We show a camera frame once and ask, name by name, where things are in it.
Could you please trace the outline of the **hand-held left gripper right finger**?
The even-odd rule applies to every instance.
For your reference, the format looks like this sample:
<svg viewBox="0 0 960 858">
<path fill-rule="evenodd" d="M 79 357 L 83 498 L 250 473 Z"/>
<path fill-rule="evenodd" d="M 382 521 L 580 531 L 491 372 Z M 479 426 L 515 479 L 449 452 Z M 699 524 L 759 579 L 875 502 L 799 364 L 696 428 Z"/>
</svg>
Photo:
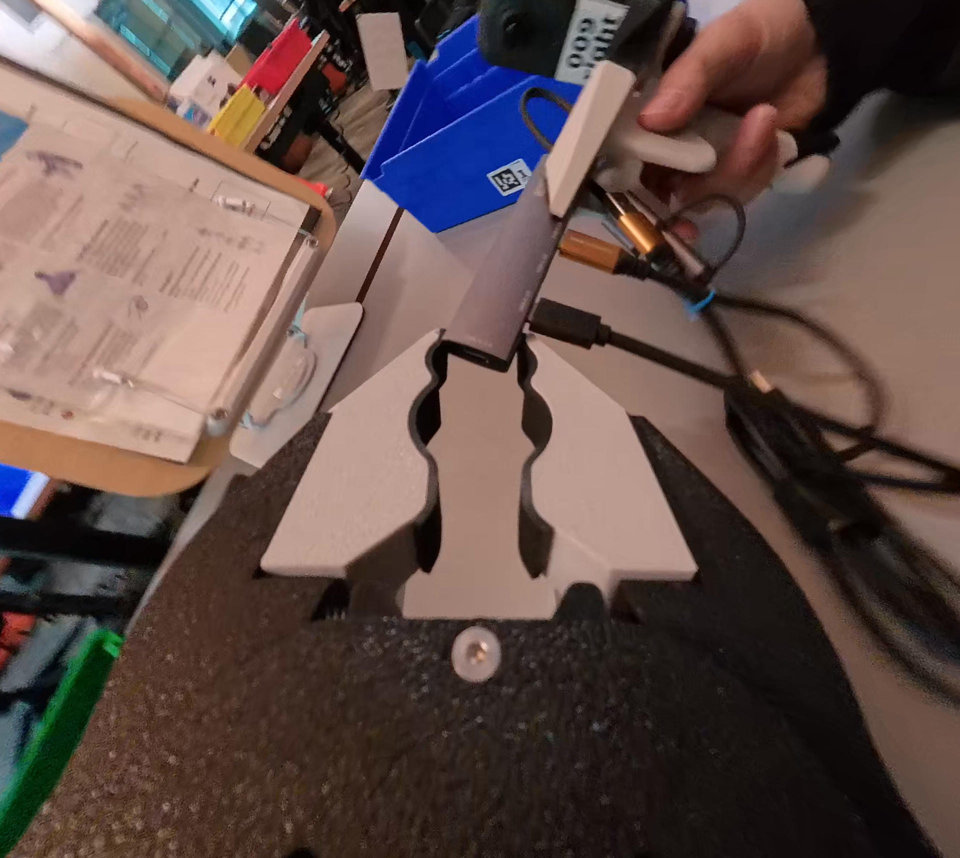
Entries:
<svg viewBox="0 0 960 858">
<path fill-rule="evenodd" d="M 523 462 L 518 547 L 560 605 L 588 587 L 611 606 L 621 586 L 693 580 L 698 566 L 633 417 L 539 336 L 518 349 Z"/>
</svg>

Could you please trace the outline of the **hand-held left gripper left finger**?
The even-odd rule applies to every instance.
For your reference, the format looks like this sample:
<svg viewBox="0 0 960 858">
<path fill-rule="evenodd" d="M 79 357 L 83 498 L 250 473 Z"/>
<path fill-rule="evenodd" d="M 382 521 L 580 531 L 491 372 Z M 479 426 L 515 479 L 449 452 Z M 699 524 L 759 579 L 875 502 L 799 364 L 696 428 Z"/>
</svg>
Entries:
<svg viewBox="0 0 960 858">
<path fill-rule="evenodd" d="M 402 614 L 405 587 L 436 564 L 445 332 L 426 333 L 322 415 L 316 448 L 263 553 L 268 576 L 345 586 L 354 608 Z"/>
</svg>

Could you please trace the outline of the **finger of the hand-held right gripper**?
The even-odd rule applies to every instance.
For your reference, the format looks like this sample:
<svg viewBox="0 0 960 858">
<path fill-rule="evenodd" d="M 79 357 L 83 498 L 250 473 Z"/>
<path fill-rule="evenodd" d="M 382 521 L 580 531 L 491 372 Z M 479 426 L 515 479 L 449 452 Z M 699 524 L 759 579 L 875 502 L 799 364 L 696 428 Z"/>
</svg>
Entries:
<svg viewBox="0 0 960 858">
<path fill-rule="evenodd" d="M 636 80 L 634 72 L 602 61 L 583 85 L 545 158 L 546 201 L 553 217 L 567 216 Z"/>
</svg>

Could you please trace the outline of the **grey USB hub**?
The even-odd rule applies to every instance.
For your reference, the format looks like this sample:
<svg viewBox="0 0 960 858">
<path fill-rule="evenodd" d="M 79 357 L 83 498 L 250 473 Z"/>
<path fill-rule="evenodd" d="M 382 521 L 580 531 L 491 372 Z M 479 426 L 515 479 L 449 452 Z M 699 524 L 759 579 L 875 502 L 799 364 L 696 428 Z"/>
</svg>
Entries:
<svg viewBox="0 0 960 858">
<path fill-rule="evenodd" d="M 542 159 L 444 330 L 452 355 L 494 372 L 509 370 L 568 223 L 549 209 Z"/>
</svg>

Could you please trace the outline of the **person's right hand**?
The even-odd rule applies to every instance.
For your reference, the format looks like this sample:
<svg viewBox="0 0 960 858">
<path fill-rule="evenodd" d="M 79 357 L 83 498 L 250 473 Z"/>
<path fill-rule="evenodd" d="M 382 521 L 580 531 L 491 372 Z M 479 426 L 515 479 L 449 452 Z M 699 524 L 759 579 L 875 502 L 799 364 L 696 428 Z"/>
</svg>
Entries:
<svg viewBox="0 0 960 858">
<path fill-rule="evenodd" d="M 804 1 L 742 1 L 700 30 L 638 119 L 647 131 L 677 132 L 702 107 L 724 108 L 741 117 L 732 144 L 713 171 L 659 169 L 644 183 L 674 207 L 715 194 L 748 204 L 778 171 L 778 133 L 804 129 L 826 90 L 826 61 Z"/>
</svg>

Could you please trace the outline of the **white paper sign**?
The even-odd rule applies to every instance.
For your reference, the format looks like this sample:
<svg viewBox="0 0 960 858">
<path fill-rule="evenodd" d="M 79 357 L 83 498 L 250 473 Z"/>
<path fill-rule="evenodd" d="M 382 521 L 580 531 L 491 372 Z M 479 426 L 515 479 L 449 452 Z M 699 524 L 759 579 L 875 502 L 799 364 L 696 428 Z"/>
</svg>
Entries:
<svg viewBox="0 0 960 858">
<path fill-rule="evenodd" d="M 356 24 L 371 89 L 401 90 L 409 66 L 399 12 L 362 12 Z"/>
</svg>

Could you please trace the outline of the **blue plastic bin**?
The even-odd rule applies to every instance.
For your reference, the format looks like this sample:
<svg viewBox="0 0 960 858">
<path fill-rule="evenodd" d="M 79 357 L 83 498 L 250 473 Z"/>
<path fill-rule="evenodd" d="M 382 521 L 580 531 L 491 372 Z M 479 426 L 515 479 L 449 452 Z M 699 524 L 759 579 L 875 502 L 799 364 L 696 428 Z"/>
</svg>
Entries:
<svg viewBox="0 0 960 858">
<path fill-rule="evenodd" d="M 498 68 L 478 45 L 479 15 L 418 61 L 367 158 L 363 178 L 431 232 L 513 204 L 544 155 L 520 99 L 538 85 L 568 101 L 576 82 Z"/>
</svg>

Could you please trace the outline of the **red bin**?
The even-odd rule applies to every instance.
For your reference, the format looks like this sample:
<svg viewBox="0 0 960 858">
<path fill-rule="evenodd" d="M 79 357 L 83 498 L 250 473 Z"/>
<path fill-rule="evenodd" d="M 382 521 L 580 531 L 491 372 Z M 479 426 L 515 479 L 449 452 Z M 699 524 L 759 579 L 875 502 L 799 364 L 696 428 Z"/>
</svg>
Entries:
<svg viewBox="0 0 960 858">
<path fill-rule="evenodd" d="M 279 96 L 282 88 L 314 47 L 318 44 L 325 47 L 329 41 L 330 35 L 326 30 L 312 37 L 301 20 L 292 17 L 254 61 L 237 88 L 246 87 L 270 99 Z"/>
</svg>

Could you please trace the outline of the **yellow bin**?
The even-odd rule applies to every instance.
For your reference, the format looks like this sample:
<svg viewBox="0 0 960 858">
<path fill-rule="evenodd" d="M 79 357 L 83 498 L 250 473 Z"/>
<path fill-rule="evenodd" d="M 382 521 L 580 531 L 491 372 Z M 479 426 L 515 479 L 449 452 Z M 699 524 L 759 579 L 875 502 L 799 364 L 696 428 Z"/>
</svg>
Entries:
<svg viewBox="0 0 960 858">
<path fill-rule="evenodd" d="M 226 144 L 242 148 L 266 111 L 267 105 L 258 95 L 257 89 L 241 84 L 228 95 L 207 126 L 207 133 Z"/>
</svg>

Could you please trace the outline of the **white box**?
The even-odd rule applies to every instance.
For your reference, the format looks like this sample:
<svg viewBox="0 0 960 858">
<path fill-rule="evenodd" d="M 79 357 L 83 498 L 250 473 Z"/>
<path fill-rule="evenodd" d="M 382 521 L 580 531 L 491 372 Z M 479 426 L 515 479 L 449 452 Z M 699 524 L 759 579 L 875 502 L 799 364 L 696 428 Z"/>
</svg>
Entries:
<svg viewBox="0 0 960 858">
<path fill-rule="evenodd" d="M 167 107 L 205 131 L 242 79 L 243 74 L 236 72 L 219 52 L 196 55 L 171 84 Z"/>
</svg>

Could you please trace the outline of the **green plastic bin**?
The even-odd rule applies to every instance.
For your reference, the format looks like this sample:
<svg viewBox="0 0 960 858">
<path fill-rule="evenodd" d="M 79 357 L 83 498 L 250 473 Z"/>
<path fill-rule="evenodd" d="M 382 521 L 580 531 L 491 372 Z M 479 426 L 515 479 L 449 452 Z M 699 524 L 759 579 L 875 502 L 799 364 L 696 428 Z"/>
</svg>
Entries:
<svg viewBox="0 0 960 858">
<path fill-rule="evenodd" d="M 16 704 L 41 699 L 42 708 L 2 786 L 2 856 L 12 855 L 59 783 L 124 644 L 125 637 L 111 629 L 90 631 L 64 671 L 54 678 L 53 687 L 23 689 L 10 695 Z"/>
</svg>

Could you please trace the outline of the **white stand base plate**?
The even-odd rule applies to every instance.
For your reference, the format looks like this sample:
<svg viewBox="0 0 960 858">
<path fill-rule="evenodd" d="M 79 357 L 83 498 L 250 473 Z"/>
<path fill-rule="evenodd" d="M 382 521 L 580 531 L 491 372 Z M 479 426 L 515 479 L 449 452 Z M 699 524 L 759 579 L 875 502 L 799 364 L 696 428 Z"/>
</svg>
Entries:
<svg viewBox="0 0 960 858">
<path fill-rule="evenodd" d="M 233 432 L 229 456 L 263 468 L 320 408 L 362 322 L 357 302 L 302 310 Z"/>
</svg>

